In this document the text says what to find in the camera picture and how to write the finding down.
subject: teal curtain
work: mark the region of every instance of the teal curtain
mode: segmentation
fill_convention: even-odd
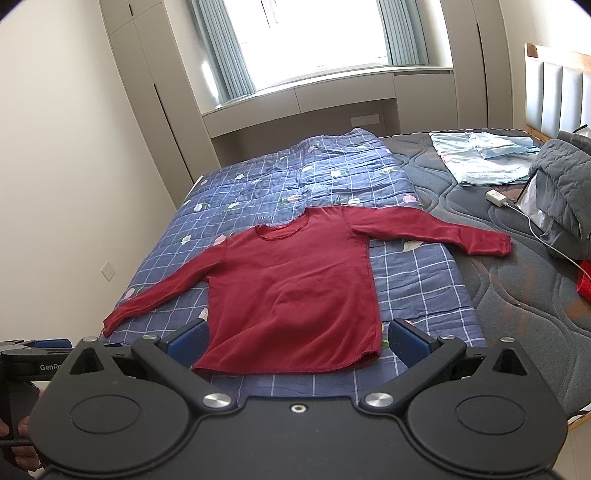
[[[223,0],[189,0],[222,101],[255,93]]]
[[[378,0],[390,65],[426,65],[427,47],[415,0]]]

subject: blue checkered blanket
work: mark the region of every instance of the blue checkered blanket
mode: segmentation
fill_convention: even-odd
[[[222,168],[201,179],[132,279],[120,302],[166,278],[211,244],[253,225],[277,225],[306,206],[420,207],[393,155],[374,135],[354,129],[341,137],[313,137],[295,147]],[[407,319],[432,336],[452,333],[485,346],[472,302],[453,257],[442,244],[371,240],[383,339],[393,318]],[[153,332],[173,332],[207,316],[207,284],[153,312],[126,321],[108,339],[131,343]],[[316,375],[215,375],[211,382],[240,403],[250,395],[349,395],[355,400],[406,370],[382,343],[380,359],[365,368]]]

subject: upholstered headboard panel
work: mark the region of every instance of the upholstered headboard panel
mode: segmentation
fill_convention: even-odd
[[[591,56],[528,43],[525,78],[527,132],[547,140],[591,125]]]

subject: floor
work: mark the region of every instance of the floor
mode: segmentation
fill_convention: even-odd
[[[554,469],[564,480],[591,480],[591,420],[569,432]]]

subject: red long-sleeved shirt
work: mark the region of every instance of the red long-sleeved shirt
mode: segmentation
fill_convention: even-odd
[[[370,238],[451,243],[470,255],[511,252],[504,233],[411,207],[309,207],[286,225],[257,225],[209,247],[117,307],[105,335],[206,280],[210,342],[194,369],[312,373],[365,364],[381,348]]]

